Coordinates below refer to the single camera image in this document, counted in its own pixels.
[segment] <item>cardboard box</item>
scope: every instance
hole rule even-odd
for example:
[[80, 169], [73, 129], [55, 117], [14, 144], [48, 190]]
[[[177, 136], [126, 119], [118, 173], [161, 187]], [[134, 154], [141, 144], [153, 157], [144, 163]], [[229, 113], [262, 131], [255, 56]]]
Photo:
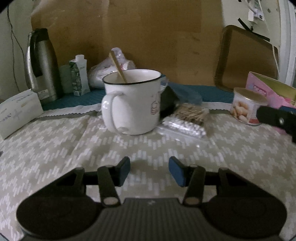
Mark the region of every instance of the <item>cardboard box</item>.
[[0, 141], [43, 113], [32, 90], [19, 93], [0, 104]]
[[48, 29], [59, 66], [84, 54], [89, 69], [119, 47], [137, 68], [176, 83], [214, 85], [221, 1], [35, 0], [31, 22]]

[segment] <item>mug handle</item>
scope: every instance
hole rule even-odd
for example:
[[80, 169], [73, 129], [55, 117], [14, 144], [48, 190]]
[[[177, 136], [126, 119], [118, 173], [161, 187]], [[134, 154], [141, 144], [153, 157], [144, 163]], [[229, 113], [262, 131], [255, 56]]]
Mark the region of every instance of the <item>mug handle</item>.
[[113, 100], [116, 96], [123, 95], [122, 92], [113, 91], [109, 94], [106, 94], [102, 99], [102, 116], [107, 129], [113, 133], [120, 133], [115, 127], [114, 119], [112, 115], [112, 106]]

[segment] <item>wooden stick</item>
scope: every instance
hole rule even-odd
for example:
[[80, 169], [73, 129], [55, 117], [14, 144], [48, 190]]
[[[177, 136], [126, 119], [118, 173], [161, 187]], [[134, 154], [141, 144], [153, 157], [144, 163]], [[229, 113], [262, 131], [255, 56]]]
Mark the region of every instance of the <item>wooden stick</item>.
[[110, 51], [109, 56], [113, 60], [113, 63], [116, 66], [116, 68], [118, 70], [118, 73], [119, 73], [120, 77], [122, 78], [123, 82], [127, 83], [126, 78], [125, 78], [125, 76], [123, 74], [123, 71], [121, 70], [120, 65], [119, 65], [119, 63], [117, 61], [117, 58], [116, 58], [116, 56], [115, 56], [115, 54], [114, 54], [114, 52], [112, 50]]

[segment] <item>plastic bag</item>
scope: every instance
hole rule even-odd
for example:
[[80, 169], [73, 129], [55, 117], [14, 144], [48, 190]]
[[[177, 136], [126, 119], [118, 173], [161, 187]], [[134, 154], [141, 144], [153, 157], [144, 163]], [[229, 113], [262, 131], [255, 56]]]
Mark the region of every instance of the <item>plastic bag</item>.
[[181, 85], [174, 82], [168, 82], [168, 86], [176, 93], [182, 103], [189, 103], [195, 105], [202, 104], [201, 95], [190, 85]]
[[160, 77], [160, 91], [163, 92], [164, 89], [168, 86], [168, 78], [162, 74], [161, 77]]
[[200, 139], [207, 134], [205, 122], [208, 114], [207, 108], [183, 103], [173, 114], [162, 119], [156, 131], [160, 134], [171, 134], [175, 139], [180, 137]]
[[[113, 48], [112, 51], [114, 51], [122, 70], [136, 69], [134, 62], [127, 60], [120, 48]], [[108, 57], [90, 69], [88, 73], [89, 86], [104, 89], [103, 77], [113, 72], [117, 72], [117, 69]]]

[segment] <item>electrical cable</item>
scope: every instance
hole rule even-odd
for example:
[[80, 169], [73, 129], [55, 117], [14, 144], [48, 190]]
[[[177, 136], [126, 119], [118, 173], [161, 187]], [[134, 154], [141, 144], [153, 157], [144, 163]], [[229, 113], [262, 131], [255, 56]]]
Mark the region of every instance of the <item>electrical cable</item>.
[[254, 14], [257, 14], [256, 9], [253, 8], [253, 7], [251, 7], [251, 5], [250, 5], [250, 3], [248, 2], [248, 0], [245, 0], [245, 2], [246, 2], [246, 4], [247, 4], [248, 8], [249, 8]]
[[20, 92], [20, 89], [17, 85], [17, 80], [16, 80], [16, 77], [15, 77], [15, 52], [14, 52], [14, 41], [13, 41], [13, 37], [15, 38], [18, 46], [20, 47], [20, 50], [22, 51], [22, 59], [23, 59], [23, 62], [25, 62], [25, 55], [24, 55], [24, 51], [22, 49], [22, 46], [20, 45], [19, 41], [17, 40], [16, 36], [15, 36], [15, 33], [13, 32], [13, 26], [12, 26], [12, 23], [10, 21], [10, 16], [9, 16], [9, 5], [7, 6], [7, 18], [8, 18], [8, 22], [10, 24], [10, 28], [11, 28], [11, 32], [10, 32], [10, 37], [11, 37], [11, 42], [12, 42], [12, 71], [13, 71], [13, 77], [14, 77], [14, 80], [15, 80], [15, 84], [17, 86], [17, 90]]
[[[267, 20], [266, 20], [266, 18], [265, 18], [265, 16], [264, 16], [264, 12], [263, 12], [263, 8], [262, 8], [262, 5], [261, 5], [261, 3], [260, 3], [260, 0], [259, 0], [258, 2], [259, 2], [259, 6], [260, 6], [260, 8], [261, 8], [261, 11], [262, 11], [263, 17], [264, 17], [264, 19], [265, 19], [265, 25], [266, 25], [267, 31], [269, 32], [269, 34], [271, 34], [271, 32], [270, 32], [270, 28], [268, 27]], [[273, 53], [273, 55], [274, 55], [274, 61], [275, 61], [275, 63], [276, 63], [276, 69], [277, 69], [277, 72], [278, 72], [278, 74], [279, 74], [279, 64], [278, 64], [278, 62], [277, 62], [276, 54], [275, 54], [275, 51], [274, 51], [275, 46], [274, 46], [273, 44], [271, 44], [271, 45], [272, 45], [272, 53]]]

